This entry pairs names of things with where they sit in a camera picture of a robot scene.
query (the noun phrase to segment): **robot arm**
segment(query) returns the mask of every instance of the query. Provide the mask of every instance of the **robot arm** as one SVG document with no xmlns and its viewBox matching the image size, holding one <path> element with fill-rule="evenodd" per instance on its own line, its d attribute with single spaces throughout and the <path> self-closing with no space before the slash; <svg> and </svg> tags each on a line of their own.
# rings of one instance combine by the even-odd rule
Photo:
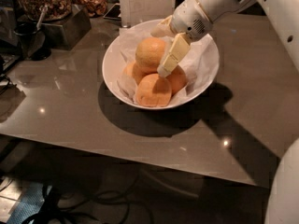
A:
<svg viewBox="0 0 299 224">
<path fill-rule="evenodd" d="M 211 31 L 213 23 L 256 2 L 262 6 L 299 70 L 299 0 L 185 0 L 172 16 L 158 24 L 151 32 L 153 36 L 167 35 L 175 38 L 171 49 L 161 60 L 158 68 L 160 76 L 170 75 L 182 59 L 182 54 L 187 54 L 190 42 L 205 36 Z M 177 55 L 174 52 L 178 50 L 183 52 Z"/>
</svg>

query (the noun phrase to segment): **cable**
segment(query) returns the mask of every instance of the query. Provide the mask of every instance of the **cable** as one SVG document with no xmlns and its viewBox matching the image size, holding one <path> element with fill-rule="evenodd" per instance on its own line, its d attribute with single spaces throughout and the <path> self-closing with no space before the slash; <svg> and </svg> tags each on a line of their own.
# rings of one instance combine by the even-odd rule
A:
<svg viewBox="0 0 299 224">
<path fill-rule="evenodd" d="M 12 83 L 12 81 L 10 80 L 10 78 L 7 76 L 7 75 L 0 75 L 0 82 L 2 82 L 3 80 L 7 81 L 7 84 L 1 88 L 0 90 L 0 95 L 3 94 L 5 91 L 7 91 L 7 89 L 10 87 L 10 86 L 16 86 Z"/>
<path fill-rule="evenodd" d="M 96 220 L 96 221 L 100 221 L 98 218 L 92 216 L 92 215 L 89 215 L 87 213 L 80 213 L 80 212 L 76 212 L 76 213 L 72 213 L 72 216 L 83 216 L 83 217 L 88 217 L 89 219 L 91 220 Z"/>
<path fill-rule="evenodd" d="M 194 194 L 192 192 L 189 192 L 187 190 L 184 189 L 180 189 L 178 187 L 175 186 L 171 186 L 170 184 L 167 184 L 166 182 L 164 182 L 163 180 L 159 179 L 157 176 L 150 174 L 148 171 L 146 171 L 145 169 L 141 170 L 141 173 L 149 178 L 151 181 L 153 181 L 155 184 L 160 185 L 161 187 L 168 189 L 169 191 L 175 192 L 179 195 L 188 197 L 188 198 L 192 198 L 195 200 L 198 200 L 198 194 Z"/>
<path fill-rule="evenodd" d="M 49 161 L 50 166 L 53 169 L 53 171 L 57 175 L 61 175 L 60 169 L 56 166 L 56 164 L 52 161 L 52 159 L 46 154 L 45 154 L 45 157 Z M 79 184 L 77 182 L 77 180 L 72 179 L 72 184 L 74 184 L 74 183 L 76 184 L 76 186 L 80 190 L 80 192 L 86 197 L 86 200 L 83 200 L 80 203 L 77 203 L 77 204 L 69 206 L 69 207 L 64 207 L 64 208 L 60 208 L 56 204 L 52 208 L 47 209 L 46 212 L 40 212 L 40 214 L 38 213 L 38 214 L 33 215 L 32 217 L 28 217 L 25 220 L 27 222 L 24 221 L 22 224 L 29 224 L 30 221 L 34 220 L 34 219 L 36 219 L 36 220 L 40 219 L 40 220 L 42 220 L 41 223 L 45 224 L 45 223 L 48 223 L 47 221 L 50 221 L 55 218 L 58 219 L 61 224 L 64 224 L 63 221 L 65 219 L 69 220 L 72 224 L 77 224 L 76 220 L 74 219 L 74 217 L 76 217 L 76 216 L 85 216 L 85 217 L 89 217 L 93 220 L 97 220 L 95 217 L 93 217 L 89 214 L 73 212 L 76 208 L 78 208 L 88 202 L 94 202 L 94 203 L 99 203 L 102 205 L 111 205 L 111 206 L 125 205 L 126 206 L 125 213 L 124 213 L 122 219 L 118 222 L 118 224 L 124 224 L 127 221 L 130 211 L 131 211 L 131 205 L 142 206 L 148 212 L 149 221 L 150 221 L 150 224 L 152 224 L 152 223 L 154 223 L 154 221 L 153 221 L 153 214 L 151 213 L 150 209 L 142 202 L 130 201 L 128 199 L 128 195 L 134 191 L 135 184 L 137 183 L 138 180 L 139 180 L 139 174 L 136 176 L 136 178 L 134 179 L 132 184 L 124 192 L 119 192 L 116 190 L 106 190 L 106 191 L 102 191 L 99 193 L 91 193 L 91 192 L 89 192 L 88 189 L 86 189 L 86 187 L 84 187 L 82 184 Z M 47 197 L 45 187 L 43 187 L 43 193 Z"/>
<path fill-rule="evenodd" d="M 8 182 L 0 189 L 0 192 L 7 189 L 8 186 L 13 182 L 14 179 L 10 178 Z"/>
</svg>

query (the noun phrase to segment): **floor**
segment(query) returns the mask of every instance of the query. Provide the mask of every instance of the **floor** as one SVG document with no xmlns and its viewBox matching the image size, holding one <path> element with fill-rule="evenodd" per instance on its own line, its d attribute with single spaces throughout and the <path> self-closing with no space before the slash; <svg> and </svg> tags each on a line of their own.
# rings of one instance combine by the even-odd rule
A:
<svg viewBox="0 0 299 224">
<path fill-rule="evenodd" d="M 36 182 L 59 192 L 59 210 L 76 223 L 263 223 L 269 189 L 44 144 L 19 148 L 26 152 L 0 162 L 3 223 Z"/>
</svg>

